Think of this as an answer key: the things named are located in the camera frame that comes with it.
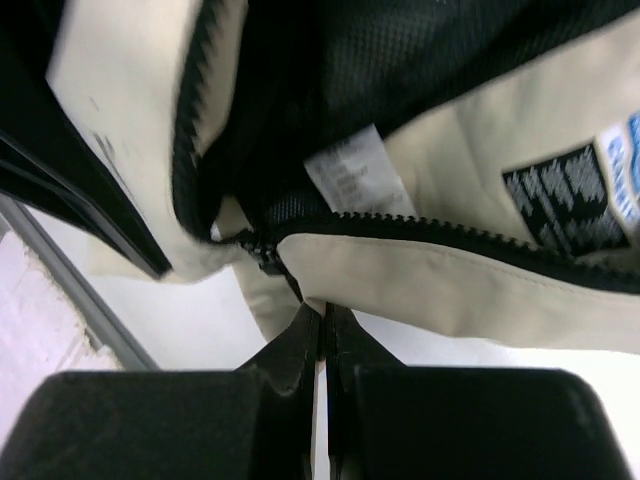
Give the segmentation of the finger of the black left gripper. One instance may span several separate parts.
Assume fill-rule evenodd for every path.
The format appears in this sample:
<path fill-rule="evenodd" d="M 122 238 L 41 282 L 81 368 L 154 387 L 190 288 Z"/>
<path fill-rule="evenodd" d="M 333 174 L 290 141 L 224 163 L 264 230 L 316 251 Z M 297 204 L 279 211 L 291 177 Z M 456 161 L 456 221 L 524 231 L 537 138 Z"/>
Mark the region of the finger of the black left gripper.
<path fill-rule="evenodd" d="M 1 191 L 89 233 L 154 279 L 170 263 L 45 74 L 62 1 L 1 4 Z"/>

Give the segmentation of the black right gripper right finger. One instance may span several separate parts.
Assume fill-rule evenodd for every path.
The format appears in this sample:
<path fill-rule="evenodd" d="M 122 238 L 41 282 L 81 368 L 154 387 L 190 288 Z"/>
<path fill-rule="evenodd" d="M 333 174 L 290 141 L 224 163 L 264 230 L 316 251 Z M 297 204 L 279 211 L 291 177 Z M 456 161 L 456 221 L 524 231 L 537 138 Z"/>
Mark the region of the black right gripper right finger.
<path fill-rule="evenodd" d="M 325 338 L 334 479 L 627 479 L 595 391 L 549 369 L 408 366 L 354 313 Z"/>

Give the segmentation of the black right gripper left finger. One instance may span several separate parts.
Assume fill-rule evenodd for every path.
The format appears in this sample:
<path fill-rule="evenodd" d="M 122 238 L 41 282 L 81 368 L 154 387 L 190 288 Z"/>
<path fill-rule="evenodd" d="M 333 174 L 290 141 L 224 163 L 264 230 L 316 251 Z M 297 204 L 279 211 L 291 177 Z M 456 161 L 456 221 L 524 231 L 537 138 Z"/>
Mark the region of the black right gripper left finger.
<path fill-rule="evenodd" d="M 9 437 L 13 479 L 308 479 L 319 315 L 231 371 L 64 372 Z"/>

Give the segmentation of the cream jacket with black lining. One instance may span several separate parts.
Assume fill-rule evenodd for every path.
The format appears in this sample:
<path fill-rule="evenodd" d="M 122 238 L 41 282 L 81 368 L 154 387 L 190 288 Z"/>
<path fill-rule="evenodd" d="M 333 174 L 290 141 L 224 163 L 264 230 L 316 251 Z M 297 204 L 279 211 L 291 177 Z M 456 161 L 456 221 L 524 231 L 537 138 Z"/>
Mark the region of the cream jacket with black lining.
<path fill-rule="evenodd" d="M 639 352 L 635 1 L 70 1 L 47 80 L 169 260 L 442 337 Z"/>

